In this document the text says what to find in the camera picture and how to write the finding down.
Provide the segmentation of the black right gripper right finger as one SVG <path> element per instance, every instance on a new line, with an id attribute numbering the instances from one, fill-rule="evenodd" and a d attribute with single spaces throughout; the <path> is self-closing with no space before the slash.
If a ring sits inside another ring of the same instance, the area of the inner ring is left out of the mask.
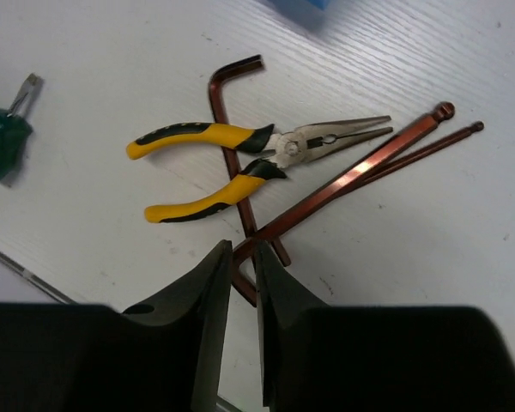
<path id="1" fill-rule="evenodd" d="M 306 381 L 307 313 L 326 303 L 284 268 L 268 243 L 260 241 L 254 257 L 263 403 L 289 408 Z"/>

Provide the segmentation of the long-nose yellow black pliers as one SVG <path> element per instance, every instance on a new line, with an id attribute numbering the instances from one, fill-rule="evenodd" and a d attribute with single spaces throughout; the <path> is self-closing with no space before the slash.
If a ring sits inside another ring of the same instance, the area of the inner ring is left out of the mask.
<path id="1" fill-rule="evenodd" d="M 145 219 L 151 223 L 195 221 L 239 203 L 269 180 L 285 179 L 285 170 L 291 166 L 316 161 L 391 133 L 391 127 L 371 129 L 389 121 L 389 116 L 348 119 L 306 124 L 285 133 L 276 133 L 273 124 L 247 129 L 230 124 L 178 123 L 130 142 L 126 154 L 137 160 L 168 146 L 208 143 L 256 155 L 257 159 L 212 195 L 190 203 L 152 205 L 144 210 Z"/>

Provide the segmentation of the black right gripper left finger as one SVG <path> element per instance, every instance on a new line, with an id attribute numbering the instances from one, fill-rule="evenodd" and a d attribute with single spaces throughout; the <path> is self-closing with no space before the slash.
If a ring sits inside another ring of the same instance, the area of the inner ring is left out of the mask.
<path id="1" fill-rule="evenodd" d="M 192 270 L 123 311 L 139 327 L 130 373 L 151 411 L 215 408 L 227 325 L 233 248 L 220 241 Z"/>

